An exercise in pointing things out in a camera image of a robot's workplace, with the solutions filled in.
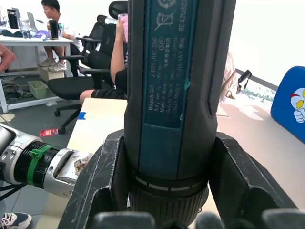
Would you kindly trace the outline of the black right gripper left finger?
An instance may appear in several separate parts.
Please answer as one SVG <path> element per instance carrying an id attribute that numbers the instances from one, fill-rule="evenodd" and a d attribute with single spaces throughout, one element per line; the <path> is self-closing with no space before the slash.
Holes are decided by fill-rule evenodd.
<path id="1" fill-rule="evenodd" d="M 109 134 L 80 173 L 60 229 L 113 229 L 114 212 L 127 209 L 129 188 L 123 130 Z"/>

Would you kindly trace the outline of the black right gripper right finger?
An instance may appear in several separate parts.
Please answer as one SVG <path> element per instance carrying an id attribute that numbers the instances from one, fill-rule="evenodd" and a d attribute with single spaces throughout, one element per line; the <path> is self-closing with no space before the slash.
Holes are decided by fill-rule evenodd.
<path id="1" fill-rule="evenodd" d="M 297 208 L 263 165 L 220 132 L 212 151 L 209 184 L 224 223 L 237 219 L 262 223 L 266 210 Z"/>

